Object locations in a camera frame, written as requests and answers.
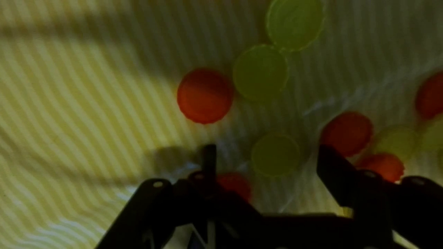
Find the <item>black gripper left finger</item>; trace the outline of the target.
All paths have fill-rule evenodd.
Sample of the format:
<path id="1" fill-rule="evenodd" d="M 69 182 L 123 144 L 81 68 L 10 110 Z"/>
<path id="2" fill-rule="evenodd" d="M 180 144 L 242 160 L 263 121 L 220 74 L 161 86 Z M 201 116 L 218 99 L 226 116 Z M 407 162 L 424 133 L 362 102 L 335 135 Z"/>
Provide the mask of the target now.
<path id="1" fill-rule="evenodd" d="M 164 249 L 175 229 L 191 224 L 187 249 L 240 249 L 256 245 L 259 213 L 216 181 L 216 145 L 201 152 L 201 169 L 175 184 L 146 180 L 96 249 Z"/>

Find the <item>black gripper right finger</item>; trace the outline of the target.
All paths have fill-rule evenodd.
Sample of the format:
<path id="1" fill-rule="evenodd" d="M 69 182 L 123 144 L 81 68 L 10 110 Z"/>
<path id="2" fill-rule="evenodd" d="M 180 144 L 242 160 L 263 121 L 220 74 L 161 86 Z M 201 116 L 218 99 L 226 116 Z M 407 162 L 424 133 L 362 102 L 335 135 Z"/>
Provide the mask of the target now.
<path id="1" fill-rule="evenodd" d="M 399 184 L 357 170 L 330 145 L 320 145 L 317 175 L 342 207 L 353 210 L 359 249 L 396 249 L 393 232 L 420 249 L 443 249 L 443 186 L 410 175 Z"/>

